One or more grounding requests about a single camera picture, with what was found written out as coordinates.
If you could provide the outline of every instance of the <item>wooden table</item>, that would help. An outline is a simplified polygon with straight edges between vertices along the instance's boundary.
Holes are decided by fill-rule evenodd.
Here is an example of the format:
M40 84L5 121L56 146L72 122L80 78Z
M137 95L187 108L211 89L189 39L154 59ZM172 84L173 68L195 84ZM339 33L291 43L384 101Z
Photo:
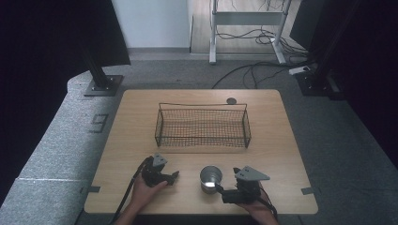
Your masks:
M155 128L160 102L224 104L228 98L247 103L252 140L247 149L195 146L187 151L158 147ZM239 215L246 212L222 203L221 195L205 194L199 173L206 165L222 171L222 185L235 189L233 167L248 165L270 176L262 185L279 214L315 214L313 194L303 194L310 182L276 90L129 90L124 93L88 194L87 213L114 213L140 163L155 153L168 160L163 173L180 171L172 187L161 191L142 214Z

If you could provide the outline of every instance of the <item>black wire basket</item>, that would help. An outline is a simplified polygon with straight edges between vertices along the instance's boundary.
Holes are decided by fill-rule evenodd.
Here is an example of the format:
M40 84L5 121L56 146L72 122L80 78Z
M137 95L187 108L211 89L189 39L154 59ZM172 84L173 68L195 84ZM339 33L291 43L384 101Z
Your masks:
M159 104L155 131L158 146L247 148L251 137L247 104Z

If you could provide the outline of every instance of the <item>white wall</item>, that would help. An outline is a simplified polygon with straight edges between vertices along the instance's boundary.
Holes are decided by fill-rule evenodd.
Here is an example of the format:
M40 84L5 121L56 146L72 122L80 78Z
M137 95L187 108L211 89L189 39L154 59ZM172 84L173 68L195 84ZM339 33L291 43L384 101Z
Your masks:
M112 0L127 48L189 48L191 0Z

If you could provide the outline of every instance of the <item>silver cup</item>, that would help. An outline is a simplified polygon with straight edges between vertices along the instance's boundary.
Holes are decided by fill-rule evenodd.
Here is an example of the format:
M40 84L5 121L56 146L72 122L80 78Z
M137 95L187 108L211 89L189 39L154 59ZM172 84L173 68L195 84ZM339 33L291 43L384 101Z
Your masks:
M206 194L216 193L216 184L220 184L221 181L222 171L216 166L206 166L200 172L201 187Z

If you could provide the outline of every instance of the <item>gray carpet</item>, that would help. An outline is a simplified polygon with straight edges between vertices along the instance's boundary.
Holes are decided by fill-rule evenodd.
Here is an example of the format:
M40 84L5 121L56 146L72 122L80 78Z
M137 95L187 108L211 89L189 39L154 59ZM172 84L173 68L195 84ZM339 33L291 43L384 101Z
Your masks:
M104 69L125 76L115 97L84 97L88 72L71 79L62 106L1 207L1 224L106 224L110 215L82 209L124 90L210 89L232 69L256 62L219 60L211 66L207 60L132 60L131 66ZM257 67L255 79L280 70ZM254 88L245 71L216 88ZM304 97L287 70L258 88L280 91L319 207L316 215L280 215L281 224L398 224L398 172L347 102ZM95 114L109 114L100 133L90 132L99 129L92 123ZM206 224L215 221L226 220L207 218ZM144 217L140 222L149 223Z

